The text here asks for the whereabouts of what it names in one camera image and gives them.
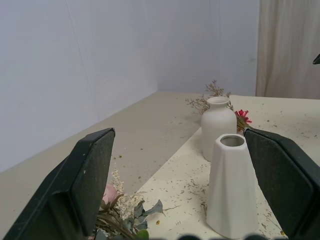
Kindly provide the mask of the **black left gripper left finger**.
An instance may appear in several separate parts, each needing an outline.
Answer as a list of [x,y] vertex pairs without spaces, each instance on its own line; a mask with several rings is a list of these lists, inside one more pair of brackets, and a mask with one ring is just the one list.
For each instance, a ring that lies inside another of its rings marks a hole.
[[106,188],[115,130],[80,139],[42,181],[6,240],[87,240]]

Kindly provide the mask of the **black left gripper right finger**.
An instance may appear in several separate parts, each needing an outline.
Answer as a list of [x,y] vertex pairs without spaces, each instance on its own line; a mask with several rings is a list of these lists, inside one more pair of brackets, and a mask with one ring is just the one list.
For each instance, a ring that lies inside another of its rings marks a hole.
[[247,128],[258,185],[290,239],[320,237],[320,167],[291,139]]

